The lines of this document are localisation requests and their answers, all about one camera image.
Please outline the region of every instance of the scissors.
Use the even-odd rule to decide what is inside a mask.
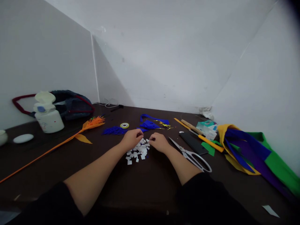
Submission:
[[[194,153],[194,152],[190,152],[188,150],[185,150],[183,147],[181,147],[180,145],[178,145],[172,138],[170,138],[170,140],[176,145],[177,148],[179,148],[179,150],[181,151],[181,153],[183,154],[183,156],[190,161],[192,164],[194,164],[197,168],[199,168],[200,170],[202,170],[202,172],[207,171],[209,173],[212,172],[212,168],[210,167],[210,165],[198,154]],[[208,167],[209,170],[206,170],[200,163],[198,163],[198,161],[193,157],[193,155],[197,156],[200,160],[202,160],[206,166]]]

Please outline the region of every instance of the cable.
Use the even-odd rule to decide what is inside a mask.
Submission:
[[[107,107],[106,105],[110,105],[111,103],[110,103],[110,101],[108,101],[108,103],[106,103],[106,104],[102,104],[102,103],[100,103],[100,102],[96,102],[95,104],[97,104],[97,105],[104,105],[106,108],[113,108],[113,107],[117,107],[119,104],[118,104],[118,101],[117,101],[117,104],[115,105],[115,106],[112,106],[112,107]]]

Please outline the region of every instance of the white mug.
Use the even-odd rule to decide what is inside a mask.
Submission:
[[[8,135],[5,130],[0,130],[0,146],[4,145],[8,140]]]

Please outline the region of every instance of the white wall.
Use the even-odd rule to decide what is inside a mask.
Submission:
[[[0,129],[33,120],[12,104],[20,95],[69,89],[98,101],[90,32],[45,1],[0,1],[0,75]]]
[[[182,112],[213,103],[275,2],[46,1],[93,33],[100,99]]]
[[[278,2],[213,103],[217,122],[262,131],[300,176],[300,45],[292,11]]]

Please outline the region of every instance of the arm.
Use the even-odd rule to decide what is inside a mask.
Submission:
[[[178,175],[182,187],[176,197],[185,221],[191,224],[217,224],[224,221],[257,224],[247,210],[229,195],[221,182],[214,181],[208,173],[190,163],[168,143],[165,136],[154,133],[149,140],[150,145],[169,158]]]
[[[152,134],[149,139],[149,144],[169,158],[182,185],[202,172],[190,163],[179,151],[173,148],[164,135],[159,133]]]
[[[142,138],[143,132],[140,129],[128,131],[118,145],[64,181],[84,216],[94,205],[117,162]]]
[[[118,145],[42,194],[9,224],[83,223],[119,159],[142,138],[140,129],[128,131]]]

